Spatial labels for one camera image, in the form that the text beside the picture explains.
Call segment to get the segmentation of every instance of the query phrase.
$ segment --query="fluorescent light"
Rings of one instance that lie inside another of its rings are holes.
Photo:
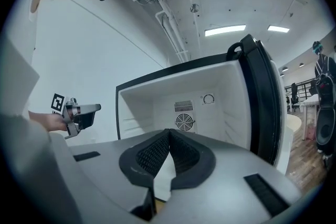
[[[246,25],[236,25],[236,26],[227,26],[227,27],[205,30],[205,36],[208,37],[208,36],[222,34],[222,33],[244,31],[245,27]]]
[[[287,33],[289,31],[289,28],[283,28],[283,27],[278,27],[278,26],[270,25],[267,30],[268,31],[276,31],[276,32]]]

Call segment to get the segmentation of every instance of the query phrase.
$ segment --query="ceiling light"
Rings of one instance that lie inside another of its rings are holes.
[[[246,25],[236,25],[236,26],[227,26],[227,27],[205,30],[205,36],[208,37],[208,36],[222,34],[222,33],[244,31],[245,27]]]
[[[289,28],[283,28],[283,27],[270,25],[267,30],[268,31],[276,31],[276,32],[287,33],[289,31]]]

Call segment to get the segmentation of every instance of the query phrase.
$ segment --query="black metal railing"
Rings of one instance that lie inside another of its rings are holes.
[[[300,83],[295,83],[295,85],[298,87],[298,98],[300,102],[312,96],[309,90],[311,89],[312,85],[315,87],[315,80],[316,79],[309,79]],[[286,96],[290,97],[292,93],[291,86],[286,86],[285,92]]]

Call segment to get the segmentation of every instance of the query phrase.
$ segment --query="wooden floor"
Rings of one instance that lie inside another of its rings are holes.
[[[291,114],[302,120],[299,131],[294,135],[286,176],[301,189],[302,194],[321,184],[327,174],[323,167],[322,154],[317,152],[315,140],[302,140],[303,113],[299,109]]]

